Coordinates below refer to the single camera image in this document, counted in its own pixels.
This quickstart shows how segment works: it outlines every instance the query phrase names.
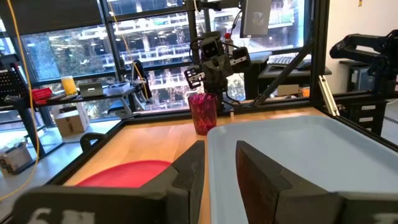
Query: monitor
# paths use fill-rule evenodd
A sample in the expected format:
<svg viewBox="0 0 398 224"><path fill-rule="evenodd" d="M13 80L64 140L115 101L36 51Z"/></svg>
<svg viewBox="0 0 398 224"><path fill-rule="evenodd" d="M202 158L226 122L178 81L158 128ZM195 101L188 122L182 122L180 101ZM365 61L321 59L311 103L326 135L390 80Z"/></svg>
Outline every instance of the monitor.
<svg viewBox="0 0 398 224"><path fill-rule="evenodd" d="M268 35L272 0L243 0L241 38Z"/></svg>

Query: yellow cable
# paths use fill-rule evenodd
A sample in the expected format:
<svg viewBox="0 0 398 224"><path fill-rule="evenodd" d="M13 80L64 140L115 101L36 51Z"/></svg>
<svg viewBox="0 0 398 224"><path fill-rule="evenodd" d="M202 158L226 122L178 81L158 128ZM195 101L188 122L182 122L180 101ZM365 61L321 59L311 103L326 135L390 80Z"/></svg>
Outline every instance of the yellow cable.
<svg viewBox="0 0 398 224"><path fill-rule="evenodd" d="M112 12L112 16L113 16L113 19L114 19L114 23L116 24L116 27L117 27L118 30L119 30L118 20L116 19L115 13L114 13L114 11L113 11L112 4L111 4L110 2L108 2L108 5L109 5L109 7L111 8L111 12ZM134 68L136 68L137 73L138 73L138 75L139 75L139 78L140 78L142 81L144 81L144 79L142 78L141 73L139 72L139 70L138 70L138 68L137 68L136 63L135 63L135 62L133 61L133 59L132 59L130 47L129 47L129 45L127 44L126 39L124 38L124 35L123 35L123 34L121 34L121 35L122 35L122 39L123 39L124 45L126 46L127 52L129 53L131 63L134 65ZM144 91L145 91L145 97L148 99L147 87L145 86L145 84L143 84L143 86L144 86Z"/></svg>
<svg viewBox="0 0 398 224"><path fill-rule="evenodd" d="M35 165L33 166L33 170L30 173L29 178L26 180L26 182L24 184L22 184L17 190L7 194L6 196L3 196L0 198L0 202L8 197L10 197L11 195L14 195L15 193L17 193L18 191L20 191L21 189L23 189L29 182L30 180L32 180L33 178L33 174L36 171L36 167L37 167L37 163L39 162L39 135L37 134L37 129L36 129L36 120L35 120L35 112L34 112L34 108L33 108L33 97L32 97L32 85L30 84L30 79L29 79L29 74L27 72L27 67L26 67L26 60L25 60L25 56L24 53L22 52L22 42L21 42L21 37L19 36L19 31L18 31L18 25L17 25L17 20L15 18L15 14L14 14L14 10L12 9L12 4L11 4L11 0L7 0L8 3L8 7L10 8L10 12L12 15L12 21L14 23L14 28L15 28L15 32L17 34L17 38L18 38L18 46L19 46L19 53L21 54L22 57L22 61L24 63L24 69L25 69L25 74L26 74L26 79L27 79L27 84L29 86L29 99L30 99L30 112L32 114L32 118L33 118L33 126L35 129L35 133L36 133L36 154L37 154L37 158L35 161Z"/></svg>

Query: keyboard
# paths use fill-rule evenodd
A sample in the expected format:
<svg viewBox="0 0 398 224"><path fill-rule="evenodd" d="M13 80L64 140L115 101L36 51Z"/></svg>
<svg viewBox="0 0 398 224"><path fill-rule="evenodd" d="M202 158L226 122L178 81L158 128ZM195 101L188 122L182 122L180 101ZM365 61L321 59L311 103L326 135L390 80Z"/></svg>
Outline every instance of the keyboard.
<svg viewBox="0 0 398 224"><path fill-rule="evenodd" d="M273 60L269 60L268 64L271 66L276 66L276 67L287 67L294 57L280 57L280 58L275 58Z"/></svg>

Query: black frame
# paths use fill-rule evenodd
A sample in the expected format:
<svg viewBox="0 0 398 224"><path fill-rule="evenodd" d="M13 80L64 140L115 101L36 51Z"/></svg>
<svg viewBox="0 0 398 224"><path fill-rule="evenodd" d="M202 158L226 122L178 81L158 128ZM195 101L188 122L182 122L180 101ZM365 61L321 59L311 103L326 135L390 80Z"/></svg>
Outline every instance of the black frame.
<svg viewBox="0 0 398 224"><path fill-rule="evenodd" d="M313 38L315 41L313 48L313 67L311 71L311 97L309 98L295 98L286 99L280 101L266 101L264 106L261 108L246 108L245 110L237 110L235 113L255 113L260 111L274 111L274 110L285 110L291 108L308 107L312 106L320 110L322 113L327 114L331 118L342 122L343 124L353 128L355 131L377 141L378 143L398 152L398 146L388 140L360 127L352 121L343 118L341 116L332 116L326 111L324 102L322 100L322 93L318 86L319 76L323 74L325 68L325 57L326 57L326 38L328 30L328 11L330 0L313 0ZM354 103L358 101L375 101L375 100L387 100L398 98L398 92L389 95L374 94L369 91L352 92L344 94L333 95L337 104ZM228 116L230 110L227 109L220 113L220 116ZM108 131L101 139L97 140L91 148L84 150L84 152L78 156L71 164L67 165L61 172L50 179L46 184L62 185L65 183L75 172L79 170L87 161L89 161L105 144L107 144L123 127L127 125L141 124L141 123L154 123L161 121L175 121L178 119L190 119L191 114L189 110L183 111L172 111L172 112L161 112L153 114L142 114L134 119L128 119L119 122ZM12 214L8 215L0 223L10 223Z"/></svg>

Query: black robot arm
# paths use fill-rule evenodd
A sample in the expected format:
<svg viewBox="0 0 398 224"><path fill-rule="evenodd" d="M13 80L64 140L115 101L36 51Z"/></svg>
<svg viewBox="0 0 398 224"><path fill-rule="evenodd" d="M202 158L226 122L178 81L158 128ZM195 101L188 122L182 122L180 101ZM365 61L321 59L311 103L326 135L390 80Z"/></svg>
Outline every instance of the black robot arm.
<svg viewBox="0 0 398 224"><path fill-rule="evenodd" d="M358 50L358 46L370 47L375 52ZM368 75L376 77L373 90L394 91L398 74L398 30L393 30L385 37L348 35L330 50L330 56L370 64Z"/></svg>

